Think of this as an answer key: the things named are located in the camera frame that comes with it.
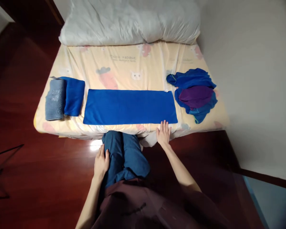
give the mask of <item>pillow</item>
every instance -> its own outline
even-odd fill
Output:
[[[194,0],[72,0],[59,40],[68,46],[193,44],[199,26]]]

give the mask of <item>blue cloth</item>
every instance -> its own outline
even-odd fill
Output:
[[[208,73],[200,68],[190,69],[186,73],[177,72],[175,75],[169,74],[166,80],[175,87],[182,89],[192,86],[207,86],[212,89],[216,87]]]
[[[188,105],[180,101],[179,95],[181,91],[182,91],[181,88],[175,90],[175,99],[180,107],[185,108],[186,113],[194,115],[195,122],[197,124],[201,123],[204,120],[206,115],[210,112],[212,108],[214,108],[215,104],[218,102],[218,100],[216,99],[216,94],[215,92],[213,92],[211,100],[207,104],[205,104],[200,108],[194,108],[193,110],[191,110],[191,108]]]
[[[50,90],[45,97],[45,119],[55,121],[63,119],[65,97],[65,81],[53,79],[50,81]]]
[[[84,124],[177,123],[172,92],[89,89]]]
[[[211,100],[200,108],[190,109],[188,105],[180,101],[179,96],[182,90],[193,87],[193,86],[207,86],[214,89],[216,85],[212,82],[208,73],[200,68],[190,69],[186,73],[177,72],[175,75],[169,74],[166,77],[168,83],[179,87],[175,90],[175,100],[180,107],[185,108],[186,113],[191,114],[195,117],[195,122],[197,124],[201,123],[206,115],[214,108],[217,103],[216,94],[213,92]]]
[[[105,153],[109,149],[110,165],[105,174],[105,188],[121,180],[145,178],[150,172],[150,166],[143,156],[136,135],[109,131],[102,137]]]
[[[68,116],[79,116],[85,94],[85,82],[70,77],[59,77],[65,80],[65,107],[64,114]]]

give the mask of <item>bed sheet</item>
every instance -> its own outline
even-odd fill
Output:
[[[50,133],[78,139],[101,139],[104,133],[115,130],[144,137],[143,146],[156,143],[155,130],[158,124],[132,125],[85,125],[83,124],[85,105],[89,89],[157,90],[174,91],[176,88],[166,81],[166,76],[175,72],[201,68],[209,72],[199,46],[167,42],[127,46],[64,46],[61,45],[50,76],[73,77],[84,80],[85,94],[81,114],[78,117],[66,116],[64,120],[45,120],[45,97],[49,91],[48,79],[35,113],[34,126],[40,133]],[[171,139],[194,132],[224,129],[229,125],[224,103],[218,88],[215,90],[216,106],[200,124],[193,115],[187,114],[175,101],[177,124],[172,127]]]

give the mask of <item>hand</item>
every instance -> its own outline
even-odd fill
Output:
[[[169,137],[171,135],[171,127],[168,128],[168,122],[164,120],[161,122],[160,129],[156,129],[157,141],[163,147],[169,144]]]
[[[110,162],[109,150],[107,149],[106,151],[106,158],[104,152],[105,152],[105,145],[103,144],[99,148],[99,151],[96,154],[94,162],[94,176],[100,179],[104,178],[104,175],[109,168],[109,162]]]

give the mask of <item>blue pants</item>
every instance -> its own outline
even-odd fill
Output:
[[[143,156],[139,140],[136,135],[109,131],[102,137],[105,153],[109,149],[110,165],[105,174],[103,185],[105,188],[120,181],[136,177],[145,178],[150,166]]]

